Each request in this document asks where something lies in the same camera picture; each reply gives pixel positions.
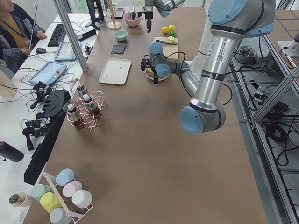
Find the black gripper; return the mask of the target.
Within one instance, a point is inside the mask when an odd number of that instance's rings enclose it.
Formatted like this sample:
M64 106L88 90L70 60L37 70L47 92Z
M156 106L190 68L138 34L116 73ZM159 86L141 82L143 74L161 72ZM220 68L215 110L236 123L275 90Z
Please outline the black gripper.
M147 25L147 33L151 32L151 20L153 19L153 11L139 11L137 15L140 17L142 14L145 15L146 25ZM158 83L158 76L154 75L153 81L155 84Z

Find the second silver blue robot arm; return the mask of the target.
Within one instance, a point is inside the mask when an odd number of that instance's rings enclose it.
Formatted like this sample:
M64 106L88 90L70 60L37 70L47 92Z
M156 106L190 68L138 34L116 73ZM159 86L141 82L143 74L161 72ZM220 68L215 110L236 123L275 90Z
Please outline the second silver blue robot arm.
M217 97L226 70L239 42L269 34L274 27L274 0L213 0L207 23L212 38L200 77L196 77L186 61L173 61L163 54L160 42L153 42L149 55L141 61L141 69L150 68L154 78L176 74L190 103L180 113L182 127L191 134L214 131L225 123L225 111Z

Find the second robot arm gripper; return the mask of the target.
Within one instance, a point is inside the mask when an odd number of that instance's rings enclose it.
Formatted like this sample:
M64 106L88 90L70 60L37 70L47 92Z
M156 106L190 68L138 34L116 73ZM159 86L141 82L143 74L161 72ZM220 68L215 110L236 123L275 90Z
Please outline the second robot arm gripper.
M154 75L158 76L155 68L151 65L150 56L144 55L143 59L141 60L141 70L146 71L147 68L150 68L154 72Z

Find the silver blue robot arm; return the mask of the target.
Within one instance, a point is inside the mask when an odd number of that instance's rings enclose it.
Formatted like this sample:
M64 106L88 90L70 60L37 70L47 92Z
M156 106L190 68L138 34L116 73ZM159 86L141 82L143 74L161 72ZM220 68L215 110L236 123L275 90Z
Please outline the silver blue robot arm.
M153 19L155 7L160 15L165 18L169 15L171 10L180 7L182 4L184 4L184 2L185 0L169 0L166 3L163 3L161 0L145 0L142 11L137 12L137 14L138 16L144 14L145 20L151 21Z

